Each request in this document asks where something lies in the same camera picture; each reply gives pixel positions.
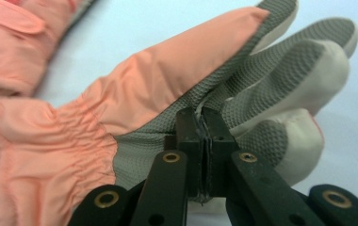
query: brass ring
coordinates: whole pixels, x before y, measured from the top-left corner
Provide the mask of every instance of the brass ring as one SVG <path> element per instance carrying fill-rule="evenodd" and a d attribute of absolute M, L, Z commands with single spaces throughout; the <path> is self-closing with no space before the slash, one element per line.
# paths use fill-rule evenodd
<path fill-rule="evenodd" d="M 253 155 L 252 153 L 240 153 L 238 156 L 240 157 L 240 159 L 242 161 L 248 162 L 248 163 L 253 163 L 258 160 L 258 158 L 255 155 Z"/>
<path fill-rule="evenodd" d="M 323 198 L 325 199 L 325 201 L 327 201 L 328 203 L 330 203 L 332 205 L 335 205 L 335 206 L 343 208 L 343 209 L 352 207 L 352 202 L 350 201 L 350 199 L 337 191 L 326 190 L 323 192 L 322 195 L 323 195 Z"/>
<path fill-rule="evenodd" d="M 166 154 L 164 154 L 164 156 L 162 157 L 162 159 L 163 159 L 165 162 L 174 163 L 174 162 L 179 161 L 180 155 L 177 154 L 177 153 L 166 153 Z"/>
<path fill-rule="evenodd" d="M 108 202 L 103 202 L 102 198 L 104 196 L 112 196 L 112 199 Z M 108 208 L 111 205 L 114 205 L 117 203 L 118 199 L 120 198 L 120 195 L 116 191 L 108 190 L 103 191 L 102 193 L 98 194 L 96 198 L 94 199 L 94 204 L 99 208 Z"/>

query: wrinkled fabric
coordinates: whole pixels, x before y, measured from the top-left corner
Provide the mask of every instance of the wrinkled fabric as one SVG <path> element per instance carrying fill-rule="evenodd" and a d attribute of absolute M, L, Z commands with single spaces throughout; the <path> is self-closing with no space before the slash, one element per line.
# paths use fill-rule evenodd
<path fill-rule="evenodd" d="M 247 42 L 268 16 L 241 8 L 139 52 L 58 109 L 0 99 L 0 225 L 64 225 L 115 183 L 114 136 L 151 121 Z"/>
<path fill-rule="evenodd" d="M 82 0 L 0 0 L 0 95 L 31 95 Z"/>

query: gray textured palm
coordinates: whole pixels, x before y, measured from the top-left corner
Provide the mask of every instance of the gray textured palm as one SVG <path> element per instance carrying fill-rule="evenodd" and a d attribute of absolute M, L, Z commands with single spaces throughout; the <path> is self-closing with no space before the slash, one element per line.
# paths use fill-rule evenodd
<path fill-rule="evenodd" d="M 189 106 L 196 109 L 200 104 L 203 104 L 223 111 L 225 100 L 237 95 L 242 96 L 240 104 L 250 105 L 247 100 L 247 98 L 250 98 L 247 96 L 247 89 L 252 86 L 264 86 L 264 83 L 260 82 L 262 80 L 267 80 L 265 83 L 280 82 L 277 81 L 277 74 L 275 78 L 272 76 L 275 73 L 294 76 L 293 80 L 302 80 L 304 73 L 287 73 L 286 71 L 295 70 L 298 72 L 298 67 L 302 67 L 300 72 L 307 72 L 314 66 L 320 49 L 318 45 L 308 40 L 332 40 L 344 48 L 349 48 L 346 51 L 349 56 L 353 52 L 352 46 L 348 46 L 356 30 L 353 22 L 346 19 L 331 19 L 313 24 L 296 35 L 251 55 L 255 45 L 261 39 L 294 14 L 297 1 L 287 0 L 280 1 L 280 3 L 273 0 L 264 1 L 259 7 L 269 10 L 270 15 L 257 33 L 235 56 L 179 98 L 158 117 L 135 132 L 115 137 L 119 143 L 119 149 L 113 162 L 117 176 L 116 185 L 130 188 L 146 178 L 155 155 L 163 150 L 164 136 L 174 133 L 174 117 L 178 110 Z M 249 114 L 248 118 L 258 114 L 261 106 L 251 107 L 250 109 L 247 113 Z M 225 120 L 231 128 L 244 119 L 243 117 Z M 265 153 L 267 158 L 271 159 L 271 164 L 275 165 L 278 164 L 280 156 L 283 155 L 285 147 L 281 148 L 281 146 L 285 146 L 286 137 L 280 124 L 272 125 L 270 123 L 263 122 L 258 125 L 257 132 L 254 134 L 261 136 L 254 137 L 258 137 L 258 139 L 264 139 L 267 136 L 278 137 L 275 139 L 266 138 L 266 140 L 275 142 L 275 147 L 277 147 L 275 152 Z M 239 140 L 239 145 L 247 146 L 247 138 L 252 137 L 244 137 Z"/>

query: work glove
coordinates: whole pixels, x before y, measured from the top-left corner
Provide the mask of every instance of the work glove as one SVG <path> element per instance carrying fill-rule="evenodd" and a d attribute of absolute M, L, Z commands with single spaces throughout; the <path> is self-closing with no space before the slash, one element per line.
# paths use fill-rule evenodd
<path fill-rule="evenodd" d="M 94 0 L 0 0 L 0 96 L 30 96 L 60 39 Z"/>
<path fill-rule="evenodd" d="M 281 175 L 300 180 L 291 169 L 314 166 L 322 148 L 309 112 L 344 85 L 343 48 L 352 53 L 356 29 L 349 20 L 326 20 L 262 50 L 290 25 L 296 8 L 296 1 L 272 0 L 225 13 L 132 55 L 57 109 L 0 99 L 0 225 L 64 225 L 95 187 L 129 189 L 144 180 L 164 137 L 174 134 L 176 112 L 189 106 L 215 107 L 241 146 L 251 143 L 268 159 L 275 154 L 273 167 L 285 165 Z M 259 57 L 270 70 L 245 68 Z M 228 95 L 233 99 L 212 98 L 232 76 L 257 78 Z M 314 140 L 304 148 L 293 145 L 294 135 Z M 274 143 L 284 147 L 276 153 Z"/>

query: white background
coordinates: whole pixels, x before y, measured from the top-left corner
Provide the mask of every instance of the white background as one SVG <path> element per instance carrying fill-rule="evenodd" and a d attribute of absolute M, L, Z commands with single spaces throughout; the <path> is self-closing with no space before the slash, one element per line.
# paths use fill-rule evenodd
<path fill-rule="evenodd" d="M 68 103 L 131 54 L 257 2 L 98 0 L 61 43 L 36 97 L 54 106 Z M 358 24 L 358 0 L 301 0 L 298 16 L 284 37 L 329 17 L 347 17 Z M 317 115 L 326 145 L 316 169 L 294 186 L 304 194 L 313 185 L 332 184 L 358 196 L 358 46 L 350 65 L 348 84 Z M 230 221 L 225 215 L 189 215 L 187 225 L 230 225 Z"/>

